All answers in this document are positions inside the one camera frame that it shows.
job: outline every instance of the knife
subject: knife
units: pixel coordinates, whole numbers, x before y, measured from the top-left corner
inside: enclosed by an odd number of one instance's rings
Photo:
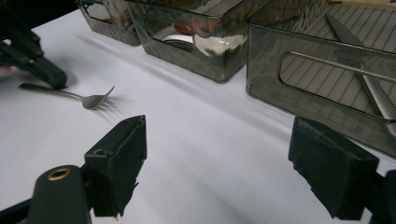
[[[347,44],[364,47],[363,43],[336,18],[326,13],[326,19],[339,40]],[[396,106],[389,99],[378,81],[374,77],[364,75],[358,75],[358,78],[375,110],[384,119],[396,119]]]

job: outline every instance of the white table surface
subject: white table surface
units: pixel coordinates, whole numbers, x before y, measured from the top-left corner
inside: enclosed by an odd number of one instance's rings
[[[41,82],[0,75],[0,210],[32,196],[53,167],[80,166],[118,122],[147,117],[148,159],[118,221],[92,223],[368,223],[332,219],[288,161],[294,116],[248,96],[244,66],[225,84],[93,32],[80,11],[34,29],[45,56],[68,75],[68,91],[106,93],[101,110],[18,89]],[[380,157],[378,172],[395,169]]]

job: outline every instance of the silver fork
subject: silver fork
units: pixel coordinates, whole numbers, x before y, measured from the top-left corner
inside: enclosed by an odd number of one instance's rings
[[[85,97],[85,96],[80,96],[80,95],[77,95],[77,94],[75,94],[73,92],[69,92],[69,91],[59,91],[59,90],[54,90],[51,88],[37,86],[37,85],[33,85],[33,84],[28,84],[28,83],[21,84],[20,88],[24,89],[24,90],[28,90],[28,91],[39,91],[39,92],[49,93],[49,94],[53,94],[53,95],[61,95],[61,96],[75,98],[82,102],[82,106],[84,108],[90,109],[90,110],[97,109],[114,89],[114,87],[111,88],[111,90],[105,95],[92,95],[92,96]]]

